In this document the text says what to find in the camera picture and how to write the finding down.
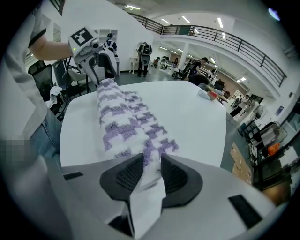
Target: black pants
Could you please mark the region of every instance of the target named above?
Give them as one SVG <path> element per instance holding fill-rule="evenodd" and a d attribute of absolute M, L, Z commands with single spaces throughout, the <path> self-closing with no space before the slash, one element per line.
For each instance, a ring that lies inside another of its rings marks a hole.
<path fill-rule="evenodd" d="M 143 67 L 142 60 L 140 58 L 138 75 L 142 74 L 142 67 Z M 147 75 L 147 69 L 148 69 L 148 65 L 144 66 L 144 76 Z"/>
<path fill-rule="evenodd" d="M 232 115 L 232 116 L 234 117 L 235 115 L 239 114 L 240 111 L 242 111 L 242 108 L 238 106 L 236 109 L 234 109 L 234 110 L 230 113 L 230 115 Z"/>

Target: white pillar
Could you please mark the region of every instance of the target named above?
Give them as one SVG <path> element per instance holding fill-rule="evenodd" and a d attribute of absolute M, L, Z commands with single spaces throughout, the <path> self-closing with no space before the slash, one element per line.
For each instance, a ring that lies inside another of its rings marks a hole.
<path fill-rule="evenodd" d="M 178 69 L 183 70 L 184 69 L 184 63 L 186 61 L 187 55 L 188 55 L 188 47 L 189 47 L 189 43 L 186 43 L 184 48 L 183 48 L 183 52 L 178 64 Z"/>

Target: gray floor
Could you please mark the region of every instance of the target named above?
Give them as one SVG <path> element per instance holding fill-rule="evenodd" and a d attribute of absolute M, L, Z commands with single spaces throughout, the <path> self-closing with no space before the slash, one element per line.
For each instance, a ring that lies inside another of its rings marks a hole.
<path fill-rule="evenodd" d="M 163 72 L 155 68 L 151 68 L 150 74 L 147 75 L 145 78 L 143 77 L 143 75 L 141 77 L 138 77 L 136 71 L 134 75 L 130 73 L 121 73 L 119 78 L 117 78 L 115 81 L 117 82 L 118 85 L 126 85 L 132 83 L 144 83 L 144 82 L 152 82 L 152 81 L 174 81 L 174 80 L 172 79 L 172 76 L 167 74 L 166 72 Z M 91 91 L 96 91 L 96 87 L 93 83 L 89 83 L 89 88 Z M 81 93 L 81 96 L 86 93 L 87 93 L 86 90 L 83 91 Z M 251 164 L 250 161 L 248 160 L 249 157 L 248 144 L 246 143 L 246 140 L 237 131 L 238 123 L 228 113 L 226 118 L 227 118 L 226 139 L 225 139 L 223 158 L 221 162 L 221 168 L 224 168 L 231 172 L 234 164 L 233 158 L 230 155 L 230 150 L 233 142 L 235 142 L 235 144 L 239 148 L 247 164 L 249 166 L 251 166 Z"/>

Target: black hair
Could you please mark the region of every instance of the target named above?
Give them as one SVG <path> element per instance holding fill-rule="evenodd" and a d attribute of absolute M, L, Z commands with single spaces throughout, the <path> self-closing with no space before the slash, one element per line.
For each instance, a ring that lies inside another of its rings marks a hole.
<path fill-rule="evenodd" d="M 208 59 L 207 59 L 207 58 L 201 58 L 201 60 L 205 60 L 205 62 L 208 62 Z"/>

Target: cardboard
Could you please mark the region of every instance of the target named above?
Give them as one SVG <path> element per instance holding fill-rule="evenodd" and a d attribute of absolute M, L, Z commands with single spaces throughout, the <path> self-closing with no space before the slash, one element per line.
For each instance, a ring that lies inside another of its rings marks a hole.
<path fill-rule="evenodd" d="M 252 172 L 235 143 L 232 144 L 230 155 L 234 160 L 232 174 L 244 182 L 252 184 Z"/>

